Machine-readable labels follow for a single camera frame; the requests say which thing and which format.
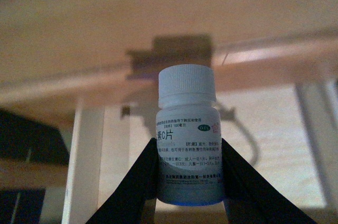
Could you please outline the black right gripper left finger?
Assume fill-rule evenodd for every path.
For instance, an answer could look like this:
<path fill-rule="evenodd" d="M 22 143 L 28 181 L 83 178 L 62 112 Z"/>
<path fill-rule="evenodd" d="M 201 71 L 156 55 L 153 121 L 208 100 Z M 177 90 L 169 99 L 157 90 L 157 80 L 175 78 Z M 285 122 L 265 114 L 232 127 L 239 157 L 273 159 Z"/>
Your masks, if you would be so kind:
<path fill-rule="evenodd" d="M 158 153 L 151 138 L 113 194 L 87 223 L 154 223 Z"/>

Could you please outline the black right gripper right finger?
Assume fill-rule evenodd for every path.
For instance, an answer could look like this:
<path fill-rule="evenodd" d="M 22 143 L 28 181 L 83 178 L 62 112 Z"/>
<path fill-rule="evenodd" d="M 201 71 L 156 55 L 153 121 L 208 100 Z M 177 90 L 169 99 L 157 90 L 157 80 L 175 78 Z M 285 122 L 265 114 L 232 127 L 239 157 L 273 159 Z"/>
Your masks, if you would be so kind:
<path fill-rule="evenodd" d="M 228 223 L 315 223 L 222 140 L 224 208 Z"/>

